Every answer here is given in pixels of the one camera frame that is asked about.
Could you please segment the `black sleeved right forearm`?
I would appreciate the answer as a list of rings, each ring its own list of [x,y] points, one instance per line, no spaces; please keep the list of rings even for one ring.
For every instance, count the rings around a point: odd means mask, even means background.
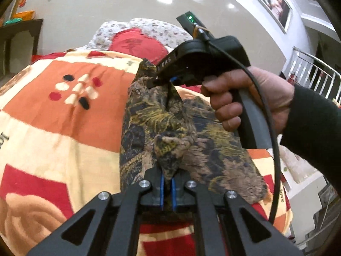
[[[281,145],[304,158],[340,192],[340,108],[295,86]]]

